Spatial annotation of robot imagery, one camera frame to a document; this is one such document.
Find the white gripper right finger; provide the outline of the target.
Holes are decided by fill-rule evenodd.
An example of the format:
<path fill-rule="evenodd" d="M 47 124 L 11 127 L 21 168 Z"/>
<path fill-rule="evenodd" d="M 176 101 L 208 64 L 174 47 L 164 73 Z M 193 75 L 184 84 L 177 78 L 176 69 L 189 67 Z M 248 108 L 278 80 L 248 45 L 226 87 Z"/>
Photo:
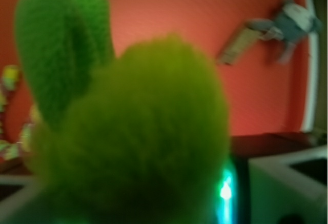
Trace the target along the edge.
<path fill-rule="evenodd" d="M 252 158 L 249 160 L 251 223 L 327 223 L 327 185 L 296 170 L 326 169 L 312 164 L 327 161 L 327 147 Z"/>

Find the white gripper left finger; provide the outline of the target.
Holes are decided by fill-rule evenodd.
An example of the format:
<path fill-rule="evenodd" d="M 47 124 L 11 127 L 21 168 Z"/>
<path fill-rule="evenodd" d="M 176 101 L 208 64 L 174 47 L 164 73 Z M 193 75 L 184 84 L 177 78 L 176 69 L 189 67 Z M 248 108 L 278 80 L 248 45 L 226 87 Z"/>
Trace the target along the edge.
<path fill-rule="evenodd" d="M 1 223 L 42 223 L 40 186 L 33 176 L 1 175 Z"/>

